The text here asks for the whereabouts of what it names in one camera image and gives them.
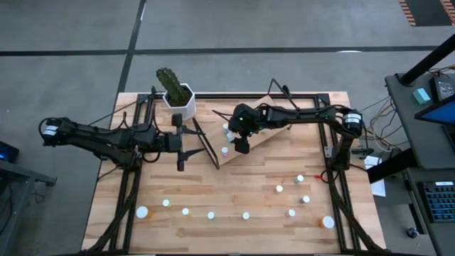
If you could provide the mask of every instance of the keyboard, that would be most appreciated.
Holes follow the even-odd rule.
[[[455,181],[419,182],[432,223],[455,222]]]

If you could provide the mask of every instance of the cactus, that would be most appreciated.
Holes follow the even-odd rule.
[[[178,81],[176,74],[169,68],[160,68],[156,71],[156,77],[168,92],[168,101],[173,107],[181,107],[188,103],[190,92],[184,90]]]

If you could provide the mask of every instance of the computer monitor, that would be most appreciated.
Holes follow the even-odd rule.
[[[418,112],[414,118],[455,127],[455,95]]]

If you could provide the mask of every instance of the small white cylinder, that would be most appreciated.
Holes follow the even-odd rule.
[[[229,125],[228,124],[223,124],[223,132],[227,134],[229,132]]]
[[[213,219],[215,218],[215,213],[214,213],[214,212],[208,212],[208,213],[207,213],[207,218],[208,218],[209,220],[213,220]]]
[[[183,208],[183,209],[182,209],[182,214],[183,214],[184,216],[190,215],[190,209],[188,209],[188,208]]]
[[[248,212],[244,212],[243,215],[242,215],[242,218],[243,218],[244,220],[247,220],[247,219],[250,218],[250,214],[249,214]]]
[[[303,176],[303,175],[298,175],[298,176],[294,179],[294,183],[295,183],[295,184],[298,184],[298,183],[301,183],[301,182],[304,182],[304,176]]]
[[[309,196],[302,196],[300,198],[300,203],[309,203],[310,202],[310,197]]]
[[[275,193],[281,193],[281,192],[283,192],[283,186],[278,185],[278,186],[275,188]]]
[[[223,157],[228,157],[228,148],[226,146],[224,146],[223,148],[221,148],[221,155]]]
[[[138,217],[138,218],[145,218],[145,217],[147,217],[148,214],[149,214],[149,209],[147,209],[147,207],[145,207],[145,206],[141,206],[141,207],[137,208],[137,210],[136,210],[136,217]]]
[[[335,226],[335,221],[331,216],[324,217],[319,223],[321,228],[333,228]]]
[[[170,207],[171,206],[171,202],[169,202],[169,200],[167,200],[167,199],[164,199],[163,200],[163,206],[164,207]]]
[[[294,209],[289,209],[286,212],[286,216],[288,216],[288,217],[294,217],[295,215],[296,215],[296,211]]]
[[[228,132],[228,133],[226,134],[226,137],[227,137],[227,142],[229,142],[229,143],[233,142],[233,141],[234,141],[234,138],[235,138],[235,137],[234,137],[234,134],[233,134],[232,132]]]

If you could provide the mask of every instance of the wooden tabletop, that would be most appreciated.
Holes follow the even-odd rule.
[[[331,104],[349,106],[346,92],[327,92]],[[137,93],[119,94],[116,109],[134,102]],[[197,100],[196,119],[202,129],[220,117],[211,112],[232,112],[240,102],[255,100]],[[159,128],[175,131],[171,115],[161,100],[157,100],[156,121]],[[286,100],[277,105],[291,107]],[[312,100],[295,100],[300,107],[314,107]],[[131,123],[134,106],[125,109]],[[122,121],[122,111],[116,113],[112,127]],[[195,135],[185,135],[184,150],[201,148]],[[102,164],[100,175],[113,169],[112,162]],[[239,156],[216,170],[205,152],[192,156],[185,171],[176,169],[175,154],[161,154],[154,164],[144,163],[136,206],[146,206],[152,212],[148,219],[134,219],[130,253],[334,253],[339,252],[336,229],[319,227],[322,217],[333,216],[328,186],[315,178],[325,169],[317,124],[297,124],[284,130],[248,155]],[[92,209],[82,244],[93,245],[114,217],[121,181],[120,170],[103,177],[97,184]],[[295,184],[297,175],[303,183]],[[382,230],[366,172],[351,169],[346,172],[354,213],[371,238],[385,246]],[[284,191],[274,193],[276,185]],[[309,196],[302,205],[299,198]],[[162,206],[164,199],[170,208]],[[191,215],[183,216],[183,208]],[[289,209],[296,216],[289,218]],[[208,220],[213,211],[215,220]],[[248,212],[249,220],[242,214]],[[118,246],[122,245],[122,223]],[[346,240],[350,243],[348,223],[343,221]]]

